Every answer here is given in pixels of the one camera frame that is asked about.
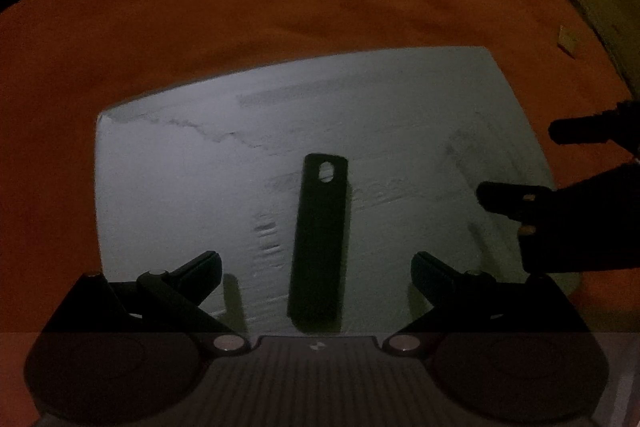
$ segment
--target gray surface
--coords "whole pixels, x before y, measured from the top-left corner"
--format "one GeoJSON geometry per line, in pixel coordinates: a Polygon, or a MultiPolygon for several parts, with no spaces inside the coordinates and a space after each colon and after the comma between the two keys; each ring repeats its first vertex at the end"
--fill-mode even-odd
{"type": "Polygon", "coordinates": [[[638,396],[633,397],[632,391],[638,386],[640,353],[639,333],[595,333],[609,362],[609,381],[602,394],[593,419],[602,427],[622,427],[625,417],[638,403],[638,396]]]}
{"type": "MultiPolygon", "coordinates": [[[[485,213],[474,190],[484,180],[552,186],[484,48],[339,55],[197,82],[104,111],[96,147],[107,278],[216,250],[234,277],[202,307],[252,335],[295,332],[286,299],[308,153],[350,162],[350,333],[396,331],[426,309],[410,285],[418,250],[524,281],[517,224],[485,213]]],[[[558,280],[565,290],[577,281],[558,280]]]]}
{"type": "MultiPolygon", "coordinates": [[[[422,362],[371,338],[267,337],[242,357],[214,360],[196,389],[127,427],[507,427],[451,401],[422,362]]],[[[592,427],[585,417],[548,427],[592,427]]],[[[76,427],[52,421],[35,427],[76,427]]]]}

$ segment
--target orange blanket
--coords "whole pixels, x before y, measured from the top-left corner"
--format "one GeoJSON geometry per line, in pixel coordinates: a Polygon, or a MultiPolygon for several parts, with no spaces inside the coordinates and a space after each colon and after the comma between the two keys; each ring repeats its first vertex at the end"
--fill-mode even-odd
{"type": "MultiPolygon", "coordinates": [[[[314,55],[402,46],[487,47],[559,185],[628,159],[613,145],[556,146],[555,118],[629,97],[566,0],[23,0],[0,14],[0,325],[38,331],[100,267],[94,133],[106,106],[194,77],[314,55]],[[556,46],[577,32],[575,58],[556,46]]],[[[640,307],[639,271],[588,274],[577,301],[640,307]]],[[[33,335],[0,337],[0,424],[34,408],[21,379],[33,335]]]]}

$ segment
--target crack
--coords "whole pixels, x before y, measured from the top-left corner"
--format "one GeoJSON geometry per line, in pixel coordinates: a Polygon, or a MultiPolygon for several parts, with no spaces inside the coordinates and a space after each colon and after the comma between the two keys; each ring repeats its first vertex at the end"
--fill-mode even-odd
{"type": "Polygon", "coordinates": [[[209,130],[206,128],[205,124],[197,124],[194,123],[190,120],[187,119],[178,119],[178,118],[170,118],[169,120],[163,120],[159,117],[156,116],[151,116],[149,114],[143,114],[140,116],[139,120],[144,120],[147,121],[148,123],[154,123],[154,124],[160,124],[160,125],[171,125],[171,126],[176,126],[179,127],[181,129],[193,129],[195,132],[197,132],[200,136],[202,136],[205,140],[210,141],[210,142],[214,142],[214,143],[221,143],[224,140],[230,138],[232,140],[237,141],[238,143],[249,147],[251,149],[256,149],[256,148],[260,148],[262,147],[262,145],[256,145],[253,144],[251,142],[249,142],[245,137],[242,136],[241,133],[236,132],[236,131],[232,131],[232,132],[212,132],[212,130],[209,130]]]}

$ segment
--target white board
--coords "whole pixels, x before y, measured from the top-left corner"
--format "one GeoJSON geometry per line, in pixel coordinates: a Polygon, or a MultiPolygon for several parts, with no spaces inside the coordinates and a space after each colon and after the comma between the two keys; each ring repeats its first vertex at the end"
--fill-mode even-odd
{"type": "MultiPolygon", "coordinates": [[[[105,110],[95,179],[105,275],[135,280],[215,250],[235,279],[226,304],[220,286],[202,308],[252,335],[295,332],[287,291],[309,153],[349,161],[342,331],[391,332],[415,318],[419,250],[460,271],[526,279],[518,224],[482,210],[474,190],[552,178],[490,53],[462,47],[288,62],[105,110]]],[[[556,280],[569,291],[577,276],[556,280]]]]}

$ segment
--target round screw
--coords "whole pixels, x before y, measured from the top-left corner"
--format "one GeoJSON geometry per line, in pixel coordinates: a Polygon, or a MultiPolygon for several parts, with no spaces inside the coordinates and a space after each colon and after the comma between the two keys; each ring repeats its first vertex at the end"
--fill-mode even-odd
{"type": "Polygon", "coordinates": [[[220,351],[236,351],[244,346],[244,339],[238,335],[220,335],[213,341],[220,351]]]}
{"type": "Polygon", "coordinates": [[[413,335],[395,335],[389,339],[389,346],[396,351],[413,351],[420,347],[420,339],[413,335]]]}
{"type": "Polygon", "coordinates": [[[522,225],[518,229],[518,235],[533,235],[536,233],[536,227],[533,225],[522,225]]]}

